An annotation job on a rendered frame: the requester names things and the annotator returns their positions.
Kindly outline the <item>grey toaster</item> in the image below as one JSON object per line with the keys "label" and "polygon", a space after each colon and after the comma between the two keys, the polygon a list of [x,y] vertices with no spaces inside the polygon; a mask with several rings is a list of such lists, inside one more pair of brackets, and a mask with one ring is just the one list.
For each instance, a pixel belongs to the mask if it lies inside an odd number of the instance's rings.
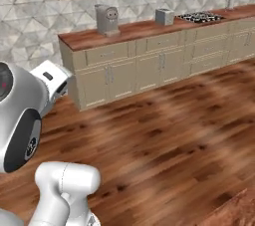
{"label": "grey toaster", "polygon": [[170,9],[160,8],[155,10],[155,22],[160,25],[172,25],[174,12]]}

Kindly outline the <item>grey coffee machine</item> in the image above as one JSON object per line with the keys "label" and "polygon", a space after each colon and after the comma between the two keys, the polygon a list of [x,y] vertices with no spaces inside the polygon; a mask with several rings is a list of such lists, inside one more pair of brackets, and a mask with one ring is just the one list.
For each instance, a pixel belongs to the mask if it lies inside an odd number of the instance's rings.
{"label": "grey coffee machine", "polygon": [[121,32],[118,9],[104,4],[97,4],[95,9],[98,32],[106,37],[117,36]]}

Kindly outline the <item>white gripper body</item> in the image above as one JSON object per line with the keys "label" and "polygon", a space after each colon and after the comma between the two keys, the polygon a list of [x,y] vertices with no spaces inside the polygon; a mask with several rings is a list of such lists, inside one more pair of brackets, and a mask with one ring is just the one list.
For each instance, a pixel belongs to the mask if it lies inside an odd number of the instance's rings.
{"label": "white gripper body", "polygon": [[53,68],[50,71],[53,79],[49,82],[50,102],[54,103],[67,90],[68,81],[72,73],[65,68]]}

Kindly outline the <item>black hob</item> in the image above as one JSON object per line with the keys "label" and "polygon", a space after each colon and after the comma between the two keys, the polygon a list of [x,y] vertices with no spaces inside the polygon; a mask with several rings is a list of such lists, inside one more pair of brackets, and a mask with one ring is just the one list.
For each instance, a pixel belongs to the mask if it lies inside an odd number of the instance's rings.
{"label": "black hob", "polygon": [[224,17],[219,14],[214,14],[208,11],[186,13],[178,15],[178,18],[192,23],[207,23],[223,20]]}

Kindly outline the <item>beige base cupboard run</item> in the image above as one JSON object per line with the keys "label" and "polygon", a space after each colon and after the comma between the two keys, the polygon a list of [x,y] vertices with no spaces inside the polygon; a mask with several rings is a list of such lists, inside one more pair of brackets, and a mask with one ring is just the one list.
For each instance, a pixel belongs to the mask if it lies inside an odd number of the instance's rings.
{"label": "beige base cupboard run", "polygon": [[255,57],[255,17],[152,35],[132,26],[104,38],[96,32],[59,37],[63,64],[74,73],[69,96],[95,108]]}

